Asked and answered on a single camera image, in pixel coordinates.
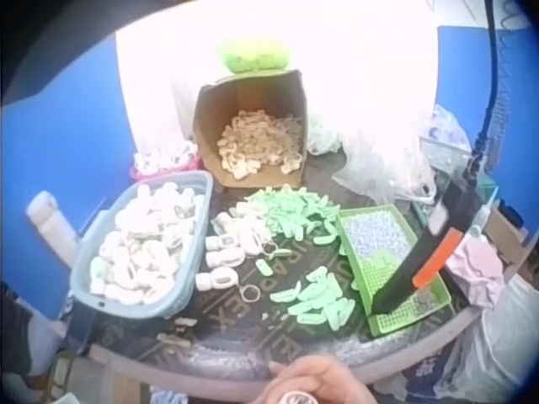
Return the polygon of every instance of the green tray with grid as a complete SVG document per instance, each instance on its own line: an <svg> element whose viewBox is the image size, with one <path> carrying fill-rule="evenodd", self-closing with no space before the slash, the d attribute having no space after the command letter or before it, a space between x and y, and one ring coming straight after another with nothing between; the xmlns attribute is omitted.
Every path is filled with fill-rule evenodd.
<svg viewBox="0 0 539 404"><path fill-rule="evenodd" d="M374 294L395 273L400 264L400 259L386 249L380 249L371 258L360 257L346 234L344 223L350 218L358 215L368 215L384 210L391 213L398 226L403 230L410 245L414 245L417 241L417 237L395 205L341 210L337 219L337 230L341 242L344 245L346 255L350 261L350 266L352 267L352 272L355 277L355 283L359 289L361 302L363 303L363 307L365 307L365 313L371 312ZM425 308L422 307L421 294L424 293L427 288L430 289L430 293L434 297L434 300L432 306L425 310ZM393 313L389 315L367 316L367 322L369 323L369 328L371 329L373 337L378 337L413 324L450 303L451 294L440 275L436 274L428 285L413 294Z"/></svg>

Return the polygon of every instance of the red container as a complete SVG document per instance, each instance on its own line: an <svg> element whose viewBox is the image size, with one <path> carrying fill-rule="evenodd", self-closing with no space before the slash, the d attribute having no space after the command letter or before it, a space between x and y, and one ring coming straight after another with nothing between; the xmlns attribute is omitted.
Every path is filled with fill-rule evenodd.
<svg viewBox="0 0 539 404"><path fill-rule="evenodd" d="M190 162L188 162L187 164L185 164L183 166L170 168L169 170L160 171L158 173L154 173L154 174L151 174L151 175L140 174L136 170L135 167L131 167L129 175L135 181L142 181L143 179L159 178L159 177L162 177L163 175L172 174L172 173L179 173L179 172L182 172L182 171L198 170L200 167L201 167L200 157L195 157L194 159L192 159Z"/></svg>

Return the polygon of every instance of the blue panel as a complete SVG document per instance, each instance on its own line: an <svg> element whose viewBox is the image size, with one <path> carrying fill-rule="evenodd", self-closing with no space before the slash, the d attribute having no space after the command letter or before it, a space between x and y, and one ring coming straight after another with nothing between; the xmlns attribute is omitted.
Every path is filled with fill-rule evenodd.
<svg viewBox="0 0 539 404"><path fill-rule="evenodd" d="M32 98L3 110L3 279L46 316L58 315L67 268L24 215L50 191L78 229L103 198L130 183L135 146L123 102L114 39L80 56Z"/></svg>
<svg viewBox="0 0 539 404"><path fill-rule="evenodd" d="M439 29L440 67L436 102L453 112L471 141L481 129L490 93L490 55L485 29ZM510 71L510 120L493 177L499 196L539 228L539 44L532 29L512 32L505 52Z"/></svg>

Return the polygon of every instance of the orange handle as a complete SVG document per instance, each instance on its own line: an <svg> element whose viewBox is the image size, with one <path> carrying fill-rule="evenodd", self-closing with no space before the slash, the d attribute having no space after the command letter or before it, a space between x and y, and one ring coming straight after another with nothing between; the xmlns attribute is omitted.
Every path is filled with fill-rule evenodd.
<svg viewBox="0 0 539 404"><path fill-rule="evenodd" d="M438 248L432 253L423 267L412 278L412 284L416 289L421 289L444 267L447 259L453 254L461 243L464 235L454 227L450 228Z"/></svg>

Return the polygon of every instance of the human hand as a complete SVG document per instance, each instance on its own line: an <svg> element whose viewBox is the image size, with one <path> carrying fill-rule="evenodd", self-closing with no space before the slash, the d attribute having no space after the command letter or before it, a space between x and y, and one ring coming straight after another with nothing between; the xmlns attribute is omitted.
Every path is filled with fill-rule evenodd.
<svg viewBox="0 0 539 404"><path fill-rule="evenodd" d="M304 356L289 366L271 362L269 369L275 379L253 404L278 404L289 391L309 393L321 404L376 404L366 386L330 356Z"/></svg>

